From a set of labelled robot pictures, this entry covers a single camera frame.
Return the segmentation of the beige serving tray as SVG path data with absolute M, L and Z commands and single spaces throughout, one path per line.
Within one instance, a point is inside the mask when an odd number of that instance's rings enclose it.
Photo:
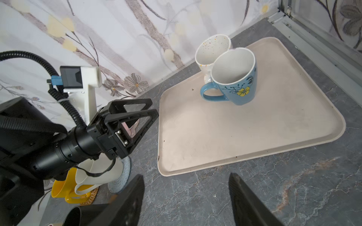
M 274 37 L 249 45 L 258 63 L 255 98 L 237 106 L 200 95 L 202 73 L 159 102 L 157 166 L 165 177 L 332 142 L 346 130 L 339 110 Z

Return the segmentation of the rattan woven round coaster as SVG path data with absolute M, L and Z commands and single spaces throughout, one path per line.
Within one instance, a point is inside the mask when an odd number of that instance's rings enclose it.
M 80 203 L 80 206 L 87 206 L 92 205 L 94 202 L 97 194 L 98 194 L 99 188 L 93 189 L 91 192 L 86 193 L 85 195 L 82 195 L 81 198 L 85 200 L 85 202 Z

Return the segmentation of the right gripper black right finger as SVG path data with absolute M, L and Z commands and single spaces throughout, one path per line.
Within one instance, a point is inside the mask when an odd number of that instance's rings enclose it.
M 233 217 L 237 226 L 282 226 L 236 173 L 229 176 Z

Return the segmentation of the black mug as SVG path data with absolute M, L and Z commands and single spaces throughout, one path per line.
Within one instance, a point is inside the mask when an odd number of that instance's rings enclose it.
M 62 226 L 87 226 L 99 216 L 108 204 L 76 206 L 66 216 Z

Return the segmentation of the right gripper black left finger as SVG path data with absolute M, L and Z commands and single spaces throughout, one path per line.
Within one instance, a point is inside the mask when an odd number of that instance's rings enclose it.
M 136 226 L 140 220 L 145 184 L 142 175 L 136 175 L 90 226 Z

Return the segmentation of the yellow mug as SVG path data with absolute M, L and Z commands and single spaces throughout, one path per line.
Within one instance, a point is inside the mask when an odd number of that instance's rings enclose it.
M 68 171 L 67 177 L 64 181 L 56 180 L 54 182 L 51 190 L 52 198 L 64 198 L 65 201 L 69 204 L 81 204 L 90 200 L 91 193 L 77 195 L 74 192 L 74 189 L 77 185 L 75 181 L 76 171 L 76 168 L 71 168 Z

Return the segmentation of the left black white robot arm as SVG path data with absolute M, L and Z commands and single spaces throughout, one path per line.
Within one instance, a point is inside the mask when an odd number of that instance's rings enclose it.
M 158 118 L 150 99 L 118 99 L 98 109 L 95 90 L 102 77 L 96 66 L 57 71 L 30 52 L 1 53 L 1 61 L 14 58 L 33 60 L 48 72 L 48 92 L 75 127 L 53 123 L 29 98 L 1 104 L 1 224 L 9 226 L 17 225 L 45 194 L 47 179 L 55 180 L 53 197 L 85 203 L 99 186 L 128 178 L 122 159 Z

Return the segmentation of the blue mug white inside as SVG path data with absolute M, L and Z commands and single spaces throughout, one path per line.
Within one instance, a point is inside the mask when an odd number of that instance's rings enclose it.
M 211 82 L 201 88 L 201 97 L 206 101 L 244 105 L 255 97 L 257 75 L 257 61 L 251 50 L 229 50 L 215 60 L 210 70 Z

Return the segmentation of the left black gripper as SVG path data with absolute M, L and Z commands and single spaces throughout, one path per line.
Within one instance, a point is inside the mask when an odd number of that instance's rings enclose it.
M 147 130 L 158 118 L 150 109 L 151 99 L 118 99 L 107 109 L 112 114 L 97 116 L 86 129 L 73 129 L 68 135 L 57 135 L 31 155 L 31 172 L 40 179 L 65 180 L 65 173 L 81 162 L 97 160 L 101 153 L 110 159 L 125 158 L 132 153 Z

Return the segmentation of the grey round felt coaster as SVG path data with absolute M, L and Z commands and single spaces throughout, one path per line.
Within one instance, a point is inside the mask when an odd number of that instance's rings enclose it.
M 120 177 L 112 182 L 109 182 L 107 184 L 107 187 L 111 193 L 117 194 L 123 190 L 130 177 L 131 173 L 130 157 L 127 156 L 123 159 L 118 157 L 116 160 L 116 165 L 113 167 L 112 171 L 116 172 L 117 175 Z

